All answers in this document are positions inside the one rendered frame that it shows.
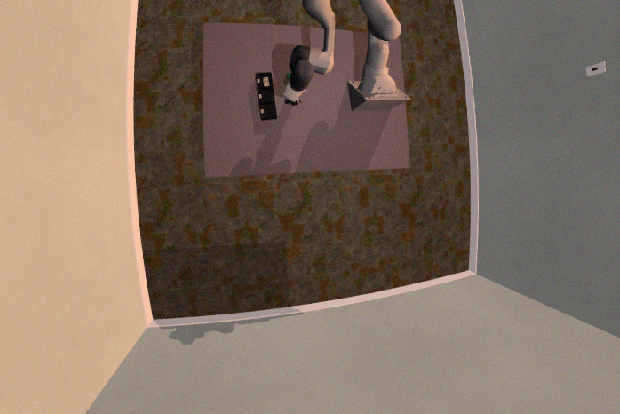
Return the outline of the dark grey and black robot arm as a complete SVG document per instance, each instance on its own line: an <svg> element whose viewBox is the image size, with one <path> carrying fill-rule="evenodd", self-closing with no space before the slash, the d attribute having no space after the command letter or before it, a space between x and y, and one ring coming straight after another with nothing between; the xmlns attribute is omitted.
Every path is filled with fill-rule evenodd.
<svg viewBox="0 0 620 414"><path fill-rule="evenodd" d="M388 41L398 38L401 24L394 17L386 0L359 2L368 17L368 50L358 88L373 97L397 96L395 81L388 75L389 68L386 63L389 54ZM334 64L335 13L331 10L330 0L303 0L302 4L306 12L324 28L324 46L323 50L303 45L293 49L290 57L292 72L282 95L293 103L310 84L313 72L325 75L332 70Z"/></svg>

